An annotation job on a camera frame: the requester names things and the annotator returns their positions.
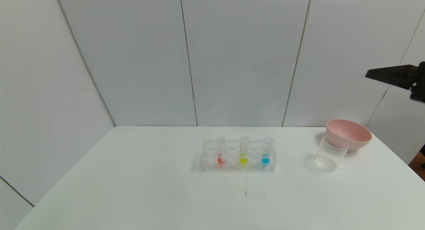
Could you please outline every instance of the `red liquid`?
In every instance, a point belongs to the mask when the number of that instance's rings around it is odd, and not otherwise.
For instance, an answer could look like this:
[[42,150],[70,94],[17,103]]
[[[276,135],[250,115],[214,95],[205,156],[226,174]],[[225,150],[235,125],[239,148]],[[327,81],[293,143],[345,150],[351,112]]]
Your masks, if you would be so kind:
[[226,158],[222,158],[221,154],[218,154],[217,160],[218,160],[218,163],[221,165],[224,165],[224,163],[226,163]]

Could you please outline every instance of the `white table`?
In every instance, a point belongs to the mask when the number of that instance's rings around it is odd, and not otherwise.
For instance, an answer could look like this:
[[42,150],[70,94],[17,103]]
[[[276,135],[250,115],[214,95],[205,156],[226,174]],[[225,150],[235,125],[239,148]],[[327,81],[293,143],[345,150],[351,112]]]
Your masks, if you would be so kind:
[[[378,138],[315,169],[324,128],[115,127],[16,230],[425,229],[425,183]],[[204,139],[275,138],[276,171],[201,172]]]

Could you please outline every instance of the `test tube with red liquid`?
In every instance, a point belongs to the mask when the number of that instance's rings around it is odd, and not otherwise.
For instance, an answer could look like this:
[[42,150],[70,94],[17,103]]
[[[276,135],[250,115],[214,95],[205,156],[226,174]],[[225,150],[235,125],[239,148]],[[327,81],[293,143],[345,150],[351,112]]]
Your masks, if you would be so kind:
[[224,153],[226,150],[226,139],[219,137],[215,140],[215,143],[217,145],[217,162],[224,165],[224,163],[226,163],[226,156]]

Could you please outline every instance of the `white wall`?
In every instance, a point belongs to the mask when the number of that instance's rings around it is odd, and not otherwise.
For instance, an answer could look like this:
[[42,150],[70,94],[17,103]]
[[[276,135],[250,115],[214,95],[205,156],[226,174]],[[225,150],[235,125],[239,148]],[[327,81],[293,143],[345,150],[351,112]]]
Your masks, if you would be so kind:
[[[425,18],[422,17],[401,65],[425,61]],[[410,100],[410,90],[389,86],[368,128],[406,164],[425,144],[425,104]]]
[[0,25],[1,174],[36,204],[113,126],[56,0],[1,0]]
[[18,223],[32,209],[23,198],[21,198],[3,180],[0,180],[1,187],[1,230],[13,230]]
[[399,65],[424,8],[425,0],[311,0],[284,126],[366,125],[387,84],[364,76]]
[[117,125],[196,126],[180,0],[61,0]]
[[199,126],[282,126],[308,0],[182,0]]

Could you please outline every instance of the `test tube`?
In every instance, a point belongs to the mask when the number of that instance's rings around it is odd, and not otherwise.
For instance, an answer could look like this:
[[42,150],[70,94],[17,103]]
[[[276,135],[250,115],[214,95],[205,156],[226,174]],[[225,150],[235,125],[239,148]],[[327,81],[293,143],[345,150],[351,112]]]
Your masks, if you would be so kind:
[[226,150],[226,139],[218,137],[215,140],[215,144],[217,145],[217,162],[224,165],[224,163],[226,163],[226,156],[224,154],[224,151]]
[[239,140],[239,162],[243,165],[248,163],[249,138],[242,137]]
[[273,138],[265,137],[263,140],[263,157],[261,158],[261,162],[263,165],[269,165],[270,159],[272,157],[272,149],[273,149]]

